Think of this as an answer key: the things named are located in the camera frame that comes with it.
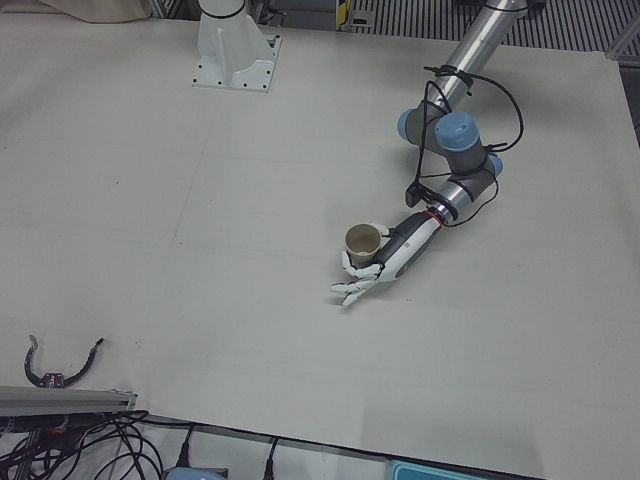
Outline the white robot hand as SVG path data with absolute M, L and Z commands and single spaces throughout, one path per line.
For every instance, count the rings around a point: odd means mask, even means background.
M 368 223 L 380 240 L 387 242 L 365 266 L 358 266 L 348 249 L 341 252 L 343 270 L 350 282 L 331 286 L 335 293 L 344 295 L 343 307 L 349 307 L 378 284 L 396 281 L 426 251 L 433 237 L 441 230 L 441 221 L 429 211 L 413 213 L 395 227 Z

